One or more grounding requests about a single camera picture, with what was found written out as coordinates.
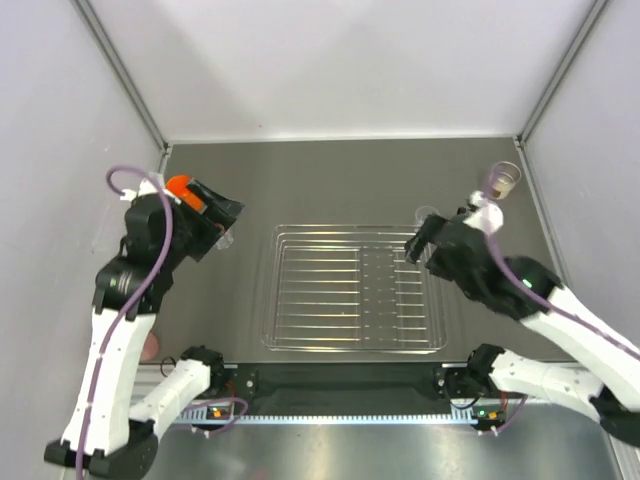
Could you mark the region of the orange mug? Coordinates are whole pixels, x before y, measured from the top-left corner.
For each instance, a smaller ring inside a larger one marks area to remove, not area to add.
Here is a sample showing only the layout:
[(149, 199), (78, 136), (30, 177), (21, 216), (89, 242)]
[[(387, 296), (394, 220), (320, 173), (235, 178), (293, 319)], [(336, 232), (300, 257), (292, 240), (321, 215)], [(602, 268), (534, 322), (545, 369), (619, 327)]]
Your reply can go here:
[(165, 186), (176, 198), (193, 210), (201, 212), (205, 208), (205, 203), (190, 189), (192, 180), (193, 178), (188, 175), (176, 175), (167, 180)]

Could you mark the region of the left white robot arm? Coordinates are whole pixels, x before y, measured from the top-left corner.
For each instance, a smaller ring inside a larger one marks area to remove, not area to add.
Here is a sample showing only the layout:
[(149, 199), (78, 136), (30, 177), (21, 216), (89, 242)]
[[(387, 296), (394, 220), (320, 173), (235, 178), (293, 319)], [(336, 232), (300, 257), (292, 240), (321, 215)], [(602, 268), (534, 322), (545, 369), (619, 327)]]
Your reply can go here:
[(125, 234), (118, 253), (96, 275), (92, 336), (73, 415), (45, 448), (46, 462), (79, 476), (142, 479), (171, 424), (198, 397), (214, 397), (230, 373), (220, 353), (187, 348), (173, 371), (138, 403), (131, 401), (144, 344), (173, 273), (200, 261), (236, 223), (245, 206), (192, 177), (164, 189), (144, 181), (124, 196)]

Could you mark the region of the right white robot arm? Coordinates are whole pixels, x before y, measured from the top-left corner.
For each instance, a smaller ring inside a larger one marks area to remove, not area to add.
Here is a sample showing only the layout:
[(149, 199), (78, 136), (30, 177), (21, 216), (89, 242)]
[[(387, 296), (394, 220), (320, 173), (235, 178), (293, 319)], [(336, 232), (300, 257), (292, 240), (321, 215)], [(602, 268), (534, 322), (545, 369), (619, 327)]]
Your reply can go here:
[(495, 390), (545, 399), (580, 413), (609, 435), (639, 444), (639, 349), (592, 313), (552, 271), (527, 256), (499, 254), (499, 207), (428, 215), (405, 243), (405, 259), (470, 301), (506, 316), (560, 347), (580, 368), (554, 367), (483, 344), (469, 357), (466, 382), (478, 396)]

